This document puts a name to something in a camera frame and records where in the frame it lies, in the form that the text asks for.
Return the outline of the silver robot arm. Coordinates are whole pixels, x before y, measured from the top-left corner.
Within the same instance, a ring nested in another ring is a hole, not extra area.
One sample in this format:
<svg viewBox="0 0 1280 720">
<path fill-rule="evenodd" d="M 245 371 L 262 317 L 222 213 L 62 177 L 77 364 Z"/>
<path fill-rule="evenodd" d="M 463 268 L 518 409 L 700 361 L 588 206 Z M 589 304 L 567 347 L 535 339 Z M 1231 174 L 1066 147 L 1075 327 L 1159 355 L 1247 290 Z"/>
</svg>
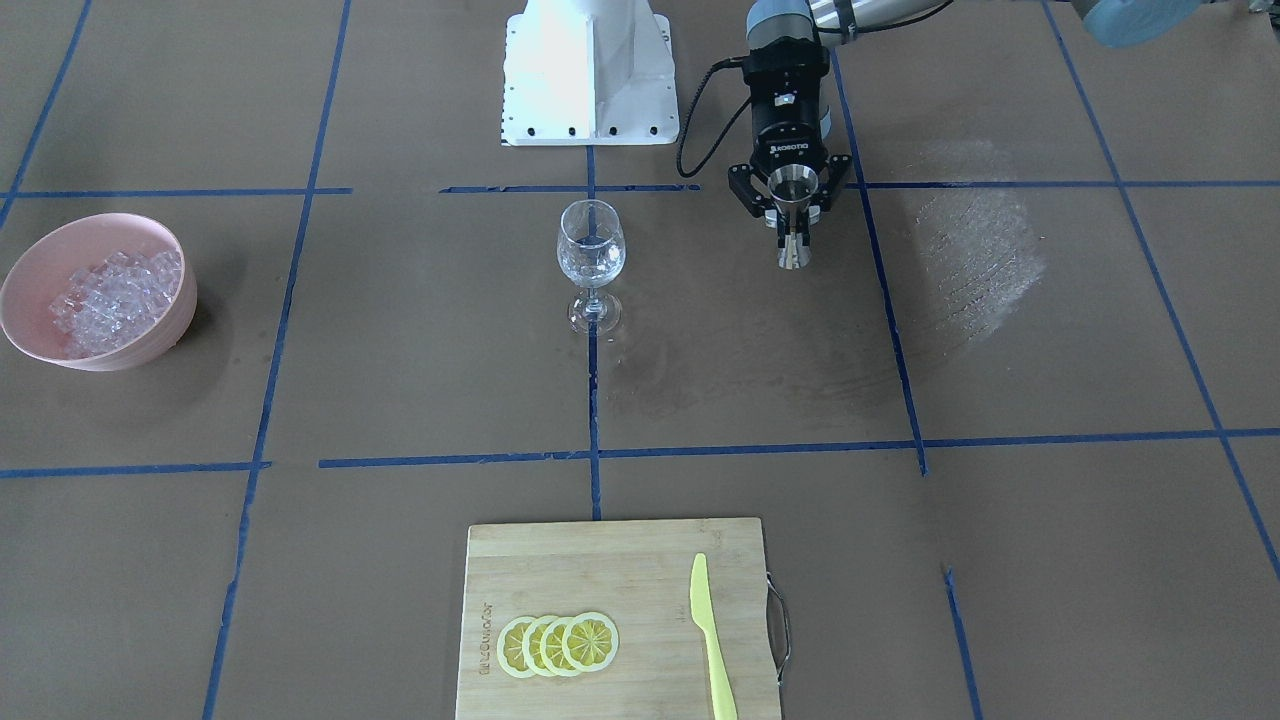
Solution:
<svg viewBox="0 0 1280 720">
<path fill-rule="evenodd" d="M 947 1 L 755 1 L 748 50 L 708 72 L 739 70 L 751 119 L 750 158 L 728 169 L 730 188 L 768 227 L 795 233 L 831 209 L 852 164 L 829 151 L 826 86 L 838 47 L 928 20 Z"/>
</svg>

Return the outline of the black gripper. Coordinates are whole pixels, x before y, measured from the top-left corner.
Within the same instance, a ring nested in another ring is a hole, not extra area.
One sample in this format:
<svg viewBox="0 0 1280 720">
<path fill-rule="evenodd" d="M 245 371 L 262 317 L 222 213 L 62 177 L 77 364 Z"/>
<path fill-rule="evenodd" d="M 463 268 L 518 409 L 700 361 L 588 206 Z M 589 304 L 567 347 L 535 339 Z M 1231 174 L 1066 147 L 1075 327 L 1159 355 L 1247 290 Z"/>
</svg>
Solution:
<svg viewBox="0 0 1280 720">
<path fill-rule="evenodd" d="M 777 102 L 786 97 L 751 94 L 750 161 L 731 165 L 727 181 L 733 196 L 749 214 L 763 220 L 769 211 L 776 211 L 772 192 L 760 187 L 763 176 L 772 176 L 788 165 L 823 172 L 812 200 L 812 222 L 817 223 L 824 213 L 831 211 L 835 200 L 844 192 L 852 156 L 828 152 L 826 141 L 832 119 L 829 104 L 820 90 L 796 92 L 788 96 L 790 102 Z"/>
</svg>

